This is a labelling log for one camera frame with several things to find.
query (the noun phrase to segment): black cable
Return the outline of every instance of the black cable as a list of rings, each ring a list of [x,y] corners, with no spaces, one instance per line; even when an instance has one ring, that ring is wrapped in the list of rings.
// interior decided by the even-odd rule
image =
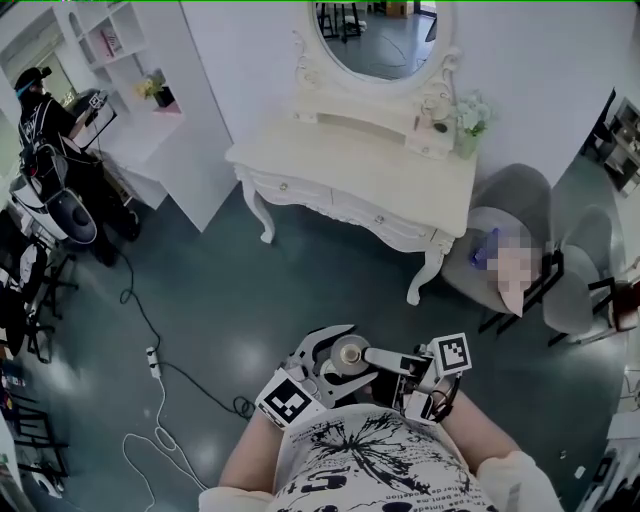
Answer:
[[[129,300],[131,300],[131,297],[133,297],[136,300],[136,303],[138,304],[138,309],[140,309],[140,314],[142,315],[142,318],[144,318],[144,321],[147,322],[149,329],[156,337],[157,341],[156,341],[156,346],[154,350],[157,352],[158,348],[160,347],[160,343],[162,343],[162,336],[160,336],[158,331],[156,331],[155,327],[153,327],[151,320],[149,320],[149,317],[147,316],[147,313],[145,312],[144,307],[140,302],[140,298],[138,297],[138,295],[136,295],[136,292],[134,291],[135,272],[133,270],[133,267],[131,266],[131,262],[129,261],[129,258],[127,258],[124,254],[122,254],[115,245],[113,246],[113,248],[120,256],[122,256],[122,258],[126,262],[127,267],[129,267],[129,274],[131,276],[129,287],[125,288],[124,290],[122,290],[122,293],[120,293],[120,304],[123,304],[123,305],[126,304],[127,302],[129,302]]]
[[[129,302],[129,300],[131,299],[131,297],[133,297],[136,301],[136,303],[138,304],[138,308],[140,309],[140,313],[142,314],[142,317],[144,318],[145,322],[147,322],[147,325],[149,326],[149,329],[151,330],[151,332],[153,332],[153,334],[155,334],[156,338],[157,338],[157,343],[155,346],[155,351],[158,351],[158,347],[160,346],[160,343],[162,342],[162,337],[160,336],[160,334],[158,333],[158,331],[156,331],[156,329],[153,327],[153,324],[151,323],[151,320],[149,320],[149,318],[147,317],[147,313],[144,310],[144,307],[142,306],[142,303],[140,302],[140,298],[136,295],[136,292],[134,291],[134,276],[135,276],[135,272],[133,270],[133,266],[131,265],[131,262],[129,261],[129,259],[122,254],[117,248],[114,247],[114,249],[116,250],[116,252],[122,256],[122,258],[124,259],[124,261],[127,264],[127,267],[129,267],[129,273],[131,276],[131,281],[129,284],[128,288],[125,288],[124,290],[122,290],[122,293],[120,294],[120,304],[126,304],[127,302]],[[163,365],[163,366],[170,366],[171,368],[173,368],[175,371],[177,371],[178,373],[181,373],[187,380],[189,380],[189,382],[191,382],[195,387],[197,387],[200,391],[202,391],[202,393],[204,393],[207,397],[209,397],[211,400],[213,400],[216,404],[218,404],[220,407],[222,407],[222,409],[224,409],[225,411],[227,411],[230,414],[235,414],[237,416],[239,416],[240,418],[242,418],[245,421],[249,421],[251,419],[251,416],[253,416],[253,413],[256,409],[256,406],[253,404],[253,402],[251,402],[251,400],[249,400],[248,398],[245,398],[243,396],[237,396],[233,399],[233,409],[231,409],[230,407],[227,407],[226,405],[224,405],[220,400],[218,400],[215,396],[213,396],[211,393],[209,393],[206,389],[204,389],[200,384],[198,384],[193,377],[191,377],[187,372],[185,372],[184,370],[178,368],[176,365],[172,364],[172,363],[165,363],[165,362],[159,362],[158,365]]]
[[[245,421],[249,421],[251,419],[251,416],[253,416],[253,413],[256,410],[255,404],[251,400],[243,396],[237,396],[233,399],[233,409],[231,409],[230,407],[227,407],[226,405],[224,405],[220,400],[218,400],[215,396],[209,393],[206,389],[204,389],[200,384],[198,384],[193,379],[193,377],[191,377],[184,370],[181,370],[180,368],[178,368],[175,364],[165,363],[163,361],[160,361],[158,363],[158,366],[169,366],[170,368],[173,368],[175,371],[182,374],[189,382],[191,382],[191,384],[193,384],[200,391],[202,391],[202,393],[204,393],[208,398],[210,398],[216,404],[222,407],[225,411],[227,411],[230,414],[235,414],[241,417]]]

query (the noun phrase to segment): white shelving unit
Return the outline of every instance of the white shelving unit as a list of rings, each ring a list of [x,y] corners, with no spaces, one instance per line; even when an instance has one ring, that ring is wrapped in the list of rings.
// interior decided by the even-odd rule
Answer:
[[[236,179],[222,157],[231,140],[180,4],[59,2],[53,10],[78,64],[95,78],[85,87],[108,90],[118,114],[92,148],[133,196],[157,208],[170,195],[203,231]],[[168,108],[135,92],[156,69],[176,98]]]
[[[135,94],[135,85],[157,66],[131,2],[74,2],[68,21],[85,63],[100,88],[110,91],[119,113],[148,112],[153,100]]]

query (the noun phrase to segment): gray chair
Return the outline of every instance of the gray chair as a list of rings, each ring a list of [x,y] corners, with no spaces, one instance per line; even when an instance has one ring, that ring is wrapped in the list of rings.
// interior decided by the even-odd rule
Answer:
[[[489,273],[471,265],[473,252],[492,229],[473,227],[478,225],[478,215],[482,215],[488,208],[504,212],[515,219],[515,222],[519,221],[529,231],[533,247],[540,249],[541,259],[534,264],[539,265],[541,275],[525,291],[525,297],[531,297],[537,290],[533,300],[535,302],[553,285],[553,282],[548,283],[546,279],[550,277],[551,268],[556,263],[553,254],[548,251],[551,247],[551,186],[540,172],[527,165],[513,164],[505,167],[491,176],[474,194],[469,211],[470,227],[454,243],[441,271],[445,281],[456,290],[499,313],[481,326],[480,332],[488,329],[505,314],[511,314],[500,296],[497,283]],[[532,305],[532,301],[527,301],[523,310],[528,310]],[[499,332],[508,328],[517,318],[514,315],[509,319],[508,325],[500,327]]]
[[[606,295],[603,289],[614,284],[610,271],[612,232],[609,215],[590,206],[561,241],[564,274],[542,301],[544,322],[560,333],[549,346],[568,334],[588,334],[594,327],[596,315],[606,305],[599,301]]]

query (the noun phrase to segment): person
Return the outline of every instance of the person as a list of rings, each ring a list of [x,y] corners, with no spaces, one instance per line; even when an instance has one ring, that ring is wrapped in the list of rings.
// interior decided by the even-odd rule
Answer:
[[[47,74],[38,68],[29,68],[16,81],[15,91],[22,106],[18,126],[20,141],[26,148],[41,137],[58,151],[67,154],[72,146],[66,145],[65,139],[73,140],[80,133],[93,114],[93,109],[89,107],[76,119],[50,94],[45,93],[43,79]],[[105,180],[99,160],[80,151],[74,154],[72,164],[69,165],[65,185],[80,196],[95,220],[98,233],[92,251],[98,261],[110,267],[116,261],[117,251],[109,241],[103,223],[108,223],[128,240],[135,240],[140,231],[138,218],[135,212],[122,204],[118,193]]]
[[[462,392],[437,426],[354,404],[284,433],[259,409],[200,512],[561,512],[547,476]]]

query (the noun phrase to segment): graphic t-shirt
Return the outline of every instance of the graphic t-shirt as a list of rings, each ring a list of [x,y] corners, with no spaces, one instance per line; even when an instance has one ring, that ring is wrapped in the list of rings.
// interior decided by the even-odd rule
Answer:
[[[42,124],[42,135],[46,141],[60,149],[60,136],[67,137],[75,123],[76,119],[60,103],[53,98],[45,99],[33,110],[22,112],[19,130],[22,145],[33,141]]]
[[[435,428],[364,408],[289,433],[269,511],[497,512]]]
[[[287,429],[275,496],[218,487],[200,512],[561,512],[533,459],[489,459],[474,477],[440,427],[368,404]]]

